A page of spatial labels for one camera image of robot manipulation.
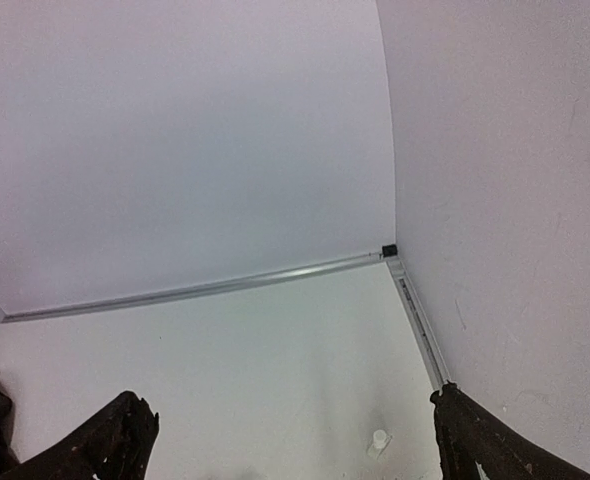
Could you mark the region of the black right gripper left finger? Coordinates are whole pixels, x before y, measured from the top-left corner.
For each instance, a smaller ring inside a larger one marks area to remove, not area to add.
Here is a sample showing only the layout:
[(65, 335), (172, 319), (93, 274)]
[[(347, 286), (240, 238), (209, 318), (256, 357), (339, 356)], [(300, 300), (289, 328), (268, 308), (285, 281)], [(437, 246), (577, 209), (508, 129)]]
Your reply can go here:
[(159, 429), (159, 415), (146, 400), (124, 391), (57, 444), (0, 477), (142, 480)]

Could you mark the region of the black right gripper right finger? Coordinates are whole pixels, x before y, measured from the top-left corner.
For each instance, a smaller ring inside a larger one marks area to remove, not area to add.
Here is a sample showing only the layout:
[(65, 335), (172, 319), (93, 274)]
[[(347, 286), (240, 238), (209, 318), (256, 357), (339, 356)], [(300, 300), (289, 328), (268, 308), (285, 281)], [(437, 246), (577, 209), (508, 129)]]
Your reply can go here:
[(509, 428), (455, 383), (433, 392), (430, 402), (444, 479), (590, 479)]

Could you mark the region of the clear nail polish bottle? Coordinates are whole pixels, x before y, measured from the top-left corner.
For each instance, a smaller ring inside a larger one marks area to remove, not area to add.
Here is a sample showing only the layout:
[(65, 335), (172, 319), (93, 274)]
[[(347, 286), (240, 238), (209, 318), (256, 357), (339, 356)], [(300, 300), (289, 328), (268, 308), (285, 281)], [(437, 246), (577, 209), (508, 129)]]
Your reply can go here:
[(367, 449), (367, 455), (373, 460), (378, 460), (382, 453), (389, 446), (391, 440), (392, 436), (386, 430), (375, 430), (372, 434), (371, 442)]

